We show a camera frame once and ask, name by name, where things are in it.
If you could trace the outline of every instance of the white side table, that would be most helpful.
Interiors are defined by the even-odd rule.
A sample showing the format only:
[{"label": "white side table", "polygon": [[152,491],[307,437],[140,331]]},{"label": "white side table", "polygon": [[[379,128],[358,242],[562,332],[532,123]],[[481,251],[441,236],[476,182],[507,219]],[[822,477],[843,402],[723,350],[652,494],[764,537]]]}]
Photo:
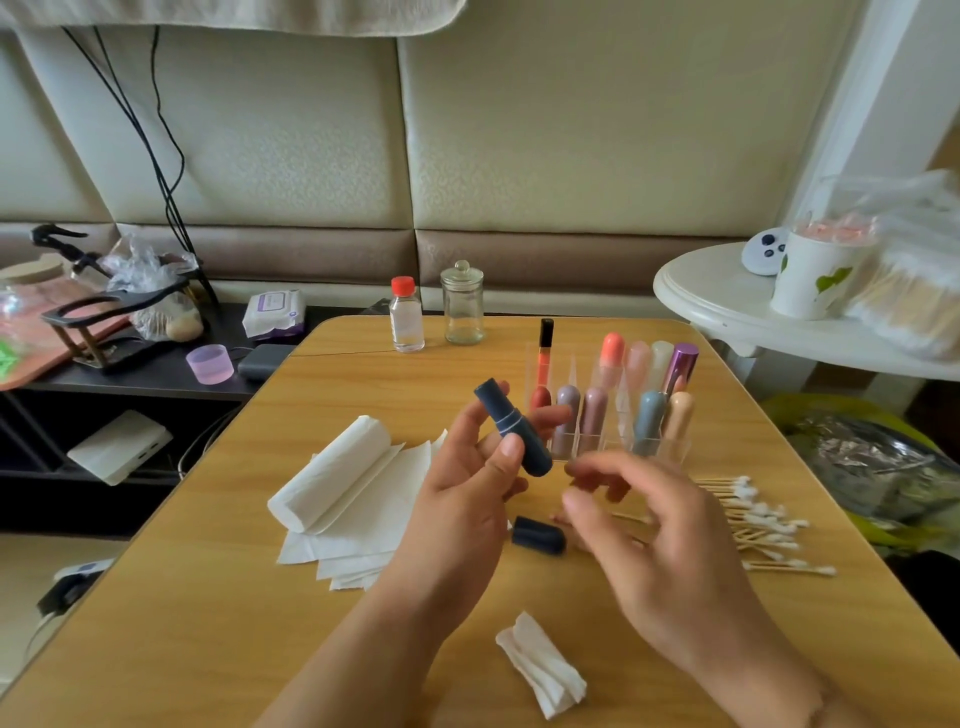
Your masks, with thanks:
[{"label": "white side table", "polygon": [[[918,359],[856,321],[798,321],[774,313],[768,305],[774,279],[755,276],[743,267],[743,246],[716,245],[671,260],[657,272],[654,293],[708,339],[725,342],[741,357],[756,360],[768,351],[808,360],[805,370],[803,364],[787,366],[781,361],[783,382],[779,386],[761,385],[763,395],[772,389],[799,391],[817,361],[887,375],[960,381],[960,361]],[[734,369],[745,379],[751,367]]]}]

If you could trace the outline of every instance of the hand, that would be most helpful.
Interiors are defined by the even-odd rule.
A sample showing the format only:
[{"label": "hand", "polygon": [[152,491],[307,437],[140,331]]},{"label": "hand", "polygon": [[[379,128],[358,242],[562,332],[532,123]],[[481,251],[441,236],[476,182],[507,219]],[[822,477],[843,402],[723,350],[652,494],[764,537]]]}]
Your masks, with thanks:
[{"label": "hand", "polygon": [[[504,394],[507,382],[500,382]],[[523,441],[496,432],[477,442],[487,420],[480,400],[457,416],[423,480],[396,555],[374,589],[425,611],[442,641],[467,618],[496,569],[507,534],[504,502],[527,489],[519,477]],[[570,418],[564,405],[542,407],[528,419],[540,436]]]},{"label": "hand", "polygon": [[[803,725],[824,683],[760,604],[720,502],[682,474],[629,452],[591,452],[566,471],[576,486],[564,493],[566,514],[640,636],[740,725]],[[604,485],[614,502],[631,489],[646,496],[660,522],[649,545],[633,541],[588,494]],[[775,707],[764,703],[764,692]],[[785,703],[784,694],[791,696]],[[744,716],[745,706],[756,713]]]}]

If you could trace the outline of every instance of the glass jar lid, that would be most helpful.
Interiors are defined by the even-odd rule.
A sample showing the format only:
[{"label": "glass jar lid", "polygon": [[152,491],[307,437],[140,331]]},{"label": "glass jar lid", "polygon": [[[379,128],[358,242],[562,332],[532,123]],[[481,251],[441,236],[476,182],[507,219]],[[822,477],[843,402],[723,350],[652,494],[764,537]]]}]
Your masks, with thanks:
[{"label": "glass jar lid", "polygon": [[440,281],[448,291],[472,291],[483,283],[483,271],[470,268],[465,260],[458,260],[452,268],[440,273]]}]

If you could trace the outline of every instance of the wet wipes package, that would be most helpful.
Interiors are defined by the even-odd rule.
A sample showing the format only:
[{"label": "wet wipes package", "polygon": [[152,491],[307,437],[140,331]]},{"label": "wet wipes package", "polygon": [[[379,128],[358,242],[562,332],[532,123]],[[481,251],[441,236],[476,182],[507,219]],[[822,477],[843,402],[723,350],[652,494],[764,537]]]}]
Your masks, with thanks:
[{"label": "wet wipes package", "polygon": [[251,297],[243,315],[243,329],[255,340],[303,333],[306,306],[298,290],[268,291]]}]

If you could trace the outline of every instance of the purple plastic cup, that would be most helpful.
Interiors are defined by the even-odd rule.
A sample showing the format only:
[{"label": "purple plastic cup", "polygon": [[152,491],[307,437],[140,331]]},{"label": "purple plastic cup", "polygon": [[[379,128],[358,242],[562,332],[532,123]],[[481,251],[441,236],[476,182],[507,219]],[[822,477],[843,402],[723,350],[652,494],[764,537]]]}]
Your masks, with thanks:
[{"label": "purple plastic cup", "polygon": [[223,344],[207,344],[186,356],[186,363],[201,384],[219,384],[233,376],[233,362]]}]

